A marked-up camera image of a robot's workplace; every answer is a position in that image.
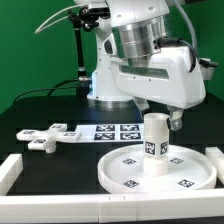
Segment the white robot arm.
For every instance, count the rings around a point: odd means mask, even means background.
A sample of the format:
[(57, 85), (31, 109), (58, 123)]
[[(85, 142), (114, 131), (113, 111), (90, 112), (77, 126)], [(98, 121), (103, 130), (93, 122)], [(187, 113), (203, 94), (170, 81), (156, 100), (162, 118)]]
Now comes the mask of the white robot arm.
[(179, 0), (73, 0), (83, 28), (96, 30), (97, 67), (88, 99), (111, 107), (133, 101), (142, 115), (151, 101), (167, 106), (168, 125), (205, 98), (196, 43), (173, 38), (169, 7)]

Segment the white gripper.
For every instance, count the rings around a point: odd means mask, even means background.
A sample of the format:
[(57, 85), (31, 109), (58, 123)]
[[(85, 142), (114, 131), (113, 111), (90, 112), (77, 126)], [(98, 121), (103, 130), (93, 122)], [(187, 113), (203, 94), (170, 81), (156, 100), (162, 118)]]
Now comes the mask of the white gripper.
[(170, 130), (180, 130), (183, 109), (201, 103), (206, 95), (199, 63), (192, 72), (190, 67), (188, 47), (162, 48), (149, 57), (147, 67), (131, 68), (126, 60), (111, 57), (111, 72), (117, 89), (134, 97), (141, 117), (150, 112), (147, 100), (169, 105)]

